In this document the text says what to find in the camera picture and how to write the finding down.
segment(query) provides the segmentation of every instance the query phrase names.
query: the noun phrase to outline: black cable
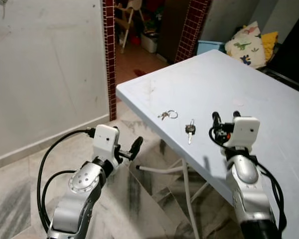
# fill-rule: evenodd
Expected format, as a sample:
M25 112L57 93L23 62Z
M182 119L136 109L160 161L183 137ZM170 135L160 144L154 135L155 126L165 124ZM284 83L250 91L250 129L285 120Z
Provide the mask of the black cable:
M234 150L232 148L229 148L229 147L226 147L226 146L223 146L222 144L220 144L219 142L217 142L214 139L213 135L212 135L212 132L213 132L214 129L220 129L220 127L212 127L212 128L210 128L209 132L208 132L208 135L209 135L210 139L215 144L217 144L218 146L222 147L225 150L231 151L231 152L233 152L235 154L237 154L237 153L241 154L244 157L246 157L249 160L251 160L256 166L259 166L262 170L265 171L266 175L270 178L270 180L274 184L274 186L273 186L273 192L274 192L276 203L277 203L278 208L279 208L279 226L278 226L278 231L279 231L280 237L281 237L281 234L282 234L283 230L286 228L287 219L286 219L285 212L284 212L284 206L285 206L285 203L284 203L284 194L283 194L283 191L282 191L282 189L281 189L278 181L275 179L275 177L271 174L271 172L264 165L262 165L261 163L257 162L255 159L253 159L249 155L244 154L242 152L237 152L236 150Z
M41 164L40 164L40 168L39 168L39 173L38 173L38 180L37 180L37 184L36 184L36 203L37 203L37 207L38 207L38 212L39 212L39 216L43 225L43 228L45 230L45 232L48 231L48 227L49 225L47 224L47 222L45 221L45 217L42 213L42 204L41 204L41 178L42 178L42 171L43 171L43 167L44 167L44 163L46 161L46 158L48 157L49 153L51 152L51 150L57 146L61 141L65 140L66 138L77 134L77 133L87 133L89 134L90 129L81 129L81 130L75 130L72 131L70 133L67 133L66 135L62 136L61 138L59 138L54 144L52 144L49 149L46 151L46 153L44 154Z
M50 177L49 180L44 185L44 188L43 188L43 191L42 191L42 200L41 201L42 201L42 214L45 218L45 221L46 221L47 225L50 225L51 221L49 219L49 215L48 215L48 213L46 211L46 208L45 208L45 195L46 195L46 191L48 190L48 187L49 187L50 183L58 175L61 175L61 174L64 174L64 173L74 173L74 172L75 172L74 170L64 170L64 171L57 172L57 173L53 174L52 177Z

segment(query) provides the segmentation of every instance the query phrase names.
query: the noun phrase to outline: white bin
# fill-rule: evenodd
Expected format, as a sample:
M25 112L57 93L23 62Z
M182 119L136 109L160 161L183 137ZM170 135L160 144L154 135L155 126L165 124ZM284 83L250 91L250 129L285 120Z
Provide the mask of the white bin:
M149 53L156 52L157 49L157 39L156 38L149 38L144 34L141 34L141 45Z

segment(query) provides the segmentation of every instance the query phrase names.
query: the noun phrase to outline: key ring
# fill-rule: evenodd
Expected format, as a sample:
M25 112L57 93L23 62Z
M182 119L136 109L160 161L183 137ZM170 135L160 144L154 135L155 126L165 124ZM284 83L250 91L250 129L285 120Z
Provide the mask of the key ring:
M178 113L176 111L174 111L174 110L169 110L169 111L167 111L167 113L168 113L168 117L170 119L176 119L178 117Z

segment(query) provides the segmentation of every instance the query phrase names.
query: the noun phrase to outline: white table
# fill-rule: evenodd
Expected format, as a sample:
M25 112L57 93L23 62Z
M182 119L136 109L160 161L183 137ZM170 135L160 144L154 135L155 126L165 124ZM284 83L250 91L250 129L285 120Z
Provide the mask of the white table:
M253 154L276 177L285 196L288 225L283 237L299 238L299 92L212 50L117 85L117 95L229 203L225 159L208 137L211 114L231 121L239 110L261 122ZM157 116L175 110L178 118ZM195 119L192 144L184 131ZM263 180L276 219L278 208Z

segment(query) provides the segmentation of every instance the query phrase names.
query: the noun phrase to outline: pillow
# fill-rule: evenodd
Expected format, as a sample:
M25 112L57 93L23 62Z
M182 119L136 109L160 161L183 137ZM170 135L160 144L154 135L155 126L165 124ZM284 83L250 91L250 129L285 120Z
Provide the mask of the pillow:
M261 33L256 21L238 31L225 44L225 49L228 55L255 69L266 65Z
M265 50L266 62L268 62L273 55L275 44L278 39L278 32L271 32L261 36Z

